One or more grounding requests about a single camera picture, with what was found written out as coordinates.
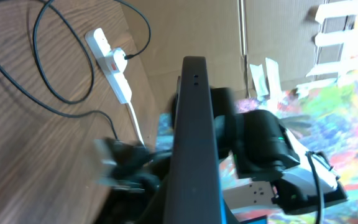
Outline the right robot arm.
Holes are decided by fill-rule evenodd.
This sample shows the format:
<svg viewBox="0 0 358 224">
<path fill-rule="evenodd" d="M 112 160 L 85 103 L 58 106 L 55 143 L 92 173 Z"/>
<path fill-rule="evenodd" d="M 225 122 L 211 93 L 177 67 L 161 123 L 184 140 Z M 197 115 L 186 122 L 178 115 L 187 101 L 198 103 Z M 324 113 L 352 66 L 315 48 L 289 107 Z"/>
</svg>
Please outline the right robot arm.
<svg viewBox="0 0 358 224">
<path fill-rule="evenodd" d="M 113 188 L 97 223 L 235 223 L 239 210 L 287 215 L 343 203 L 347 194 L 323 152 L 302 145 L 267 110 L 236 113 L 228 88 L 207 99 L 182 91 L 172 100 L 173 148 L 95 142 Z"/>
</svg>

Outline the Samsung Galaxy smartphone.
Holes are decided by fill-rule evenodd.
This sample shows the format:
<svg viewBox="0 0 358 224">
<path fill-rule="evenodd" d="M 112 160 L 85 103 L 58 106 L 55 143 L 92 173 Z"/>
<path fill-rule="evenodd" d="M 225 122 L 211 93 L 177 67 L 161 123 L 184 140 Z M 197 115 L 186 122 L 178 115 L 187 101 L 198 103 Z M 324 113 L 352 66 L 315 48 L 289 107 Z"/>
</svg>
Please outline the Samsung Galaxy smartphone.
<svg viewBox="0 0 358 224">
<path fill-rule="evenodd" d="M 204 57 L 183 59 L 177 100 L 163 221 L 166 224 L 225 223 Z"/>
</svg>

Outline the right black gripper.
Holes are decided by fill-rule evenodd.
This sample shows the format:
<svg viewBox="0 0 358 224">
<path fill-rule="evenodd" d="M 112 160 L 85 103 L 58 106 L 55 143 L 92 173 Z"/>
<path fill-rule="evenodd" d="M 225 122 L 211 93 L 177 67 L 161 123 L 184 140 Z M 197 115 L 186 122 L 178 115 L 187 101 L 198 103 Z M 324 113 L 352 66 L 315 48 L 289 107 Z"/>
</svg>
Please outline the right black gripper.
<svg viewBox="0 0 358 224">
<path fill-rule="evenodd" d="M 171 150 L 152 152 L 138 142 L 96 139 L 97 182 L 109 193 L 94 223 L 163 222 Z"/>
</svg>

